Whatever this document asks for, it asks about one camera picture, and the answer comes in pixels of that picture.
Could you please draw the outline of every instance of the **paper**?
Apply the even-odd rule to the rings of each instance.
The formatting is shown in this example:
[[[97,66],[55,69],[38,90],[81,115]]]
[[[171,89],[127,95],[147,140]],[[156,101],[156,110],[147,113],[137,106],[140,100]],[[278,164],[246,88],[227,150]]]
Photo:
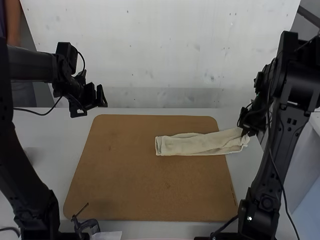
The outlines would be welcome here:
[[[122,231],[103,231],[91,236],[91,240],[121,240]]]

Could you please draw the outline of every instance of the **table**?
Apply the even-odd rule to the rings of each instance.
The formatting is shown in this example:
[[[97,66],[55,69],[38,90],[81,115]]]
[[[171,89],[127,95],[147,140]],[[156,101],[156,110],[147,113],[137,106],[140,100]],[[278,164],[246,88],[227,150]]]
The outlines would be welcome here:
[[[48,108],[31,108],[31,110],[43,113]],[[75,119],[69,117],[67,108],[56,108],[47,116],[15,111],[13,122],[20,143],[41,180],[54,191],[58,199],[60,230],[63,232],[73,231],[73,224],[63,215],[63,205],[93,119],[100,114],[211,116],[216,119],[219,129],[224,130],[236,125],[239,109],[95,108],[88,112],[88,116]],[[258,171],[262,155],[258,139],[251,137],[248,147],[242,152],[226,156],[238,203],[245,197],[247,188]],[[0,193],[0,226],[15,226],[13,217],[9,202]],[[217,222],[100,221],[102,231],[122,231],[123,240],[193,239],[196,236],[208,236],[221,225],[222,223]],[[236,231],[237,224],[233,223],[227,230]],[[8,240],[17,239],[11,232],[1,232],[0,236]],[[276,237],[278,240],[296,238],[285,214],[283,199]]]

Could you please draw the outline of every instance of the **white towel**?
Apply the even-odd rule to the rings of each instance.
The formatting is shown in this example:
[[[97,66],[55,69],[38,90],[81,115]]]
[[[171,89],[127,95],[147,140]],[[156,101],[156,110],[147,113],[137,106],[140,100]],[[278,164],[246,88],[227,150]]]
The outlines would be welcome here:
[[[235,127],[207,134],[180,133],[173,136],[155,137],[157,156],[207,156],[241,152],[250,141],[242,128]]]

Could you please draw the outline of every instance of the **cable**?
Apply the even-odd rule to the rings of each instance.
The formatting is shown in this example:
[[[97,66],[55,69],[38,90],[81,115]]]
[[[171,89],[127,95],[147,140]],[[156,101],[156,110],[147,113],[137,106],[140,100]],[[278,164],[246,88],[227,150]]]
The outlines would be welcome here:
[[[268,88],[267,100],[266,100],[267,106],[269,105],[269,101],[270,101],[270,100],[269,100],[269,97],[270,97],[270,91],[271,91],[272,84],[273,84],[273,80],[274,80],[274,74],[275,74],[275,71],[273,71],[272,79],[271,79],[271,81],[270,81],[269,88]],[[270,145],[270,143],[271,143],[271,121],[270,121],[270,115],[267,114],[267,115],[266,115],[266,118],[267,118],[267,127],[268,127],[268,139],[267,139],[267,140],[268,140],[268,142],[269,142],[269,149],[268,149],[268,151],[269,151],[269,154],[270,154],[270,159],[271,159],[271,162],[272,162],[274,171],[275,171],[275,173],[276,173],[276,176],[277,176],[277,178],[278,178],[278,181],[279,181],[279,183],[280,183],[280,186],[281,186],[281,189],[282,189],[282,192],[283,192],[285,213],[286,213],[288,219],[290,220],[290,223],[291,223],[291,225],[292,225],[292,227],[293,227],[293,229],[294,229],[294,232],[295,232],[295,235],[296,235],[297,239],[300,240],[299,233],[298,233],[298,231],[297,231],[296,225],[295,225],[294,221],[292,220],[292,218],[291,218],[291,216],[290,216],[290,214],[289,214],[289,211],[288,211],[288,203],[287,203],[287,196],[286,196],[285,187],[284,187],[284,185],[283,185],[283,183],[282,183],[282,181],[281,181],[281,179],[280,179],[280,174],[279,174],[279,172],[278,172],[277,166],[276,166],[276,164],[275,164],[275,161],[274,161],[274,158],[273,158],[272,152],[271,152],[271,145]]]
[[[81,52],[79,52],[79,51],[77,51],[77,52],[80,55],[80,57],[82,58],[83,68],[82,68],[81,74],[83,74],[85,72],[85,69],[86,69],[86,61],[85,61],[84,56],[82,56]]]
[[[35,114],[35,115],[38,115],[38,116],[46,116],[49,113],[51,113],[51,111],[57,106],[58,102],[61,99],[62,99],[62,96],[55,102],[55,104],[51,107],[51,109],[49,111],[47,111],[46,113],[38,113],[36,111],[31,111],[29,109],[24,109],[24,108],[19,108],[19,107],[14,107],[13,110],[27,112],[27,113]]]
[[[315,35],[313,38],[311,38],[309,41],[305,42],[304,44],[302,44],[301,46],[297,47],[293,52],[295,53],[296,51],[299,51],[300,49],[302,49],[305,45],[311,43],[311,41],[313,39],[315,39],[316,37],[319,36],[319,32],[317,33],[317,35]]]
[[[218,230],[216,230],[215,232],[212,232],[210,234],[210,240],[213,240],[214,237],[217,236],[217,234],[221,233],[223,230],[225,230],[226,227],[228,227],[231,223],[233,223],[235,220],[238,219],[238,215],[234,216],[233,218],[231,218],[229,221],[227,221],[223,226],[221,226]]]
[[[8,227],[0,228],[0,232],[4,232],[4,231],[13,231],[18,236],[18,238],[20,237],[20,231],[16,227],[8,226]]]

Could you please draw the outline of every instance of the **folded cloth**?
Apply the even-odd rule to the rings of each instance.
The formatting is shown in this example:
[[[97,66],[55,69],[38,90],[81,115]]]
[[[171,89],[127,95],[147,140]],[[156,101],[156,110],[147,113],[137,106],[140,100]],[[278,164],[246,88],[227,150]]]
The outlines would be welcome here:
[[[242,128],[235,127],[207,134],[180,133],[173,136],[155,137],[157,156],[207,156],[241,152],[250,141]]]

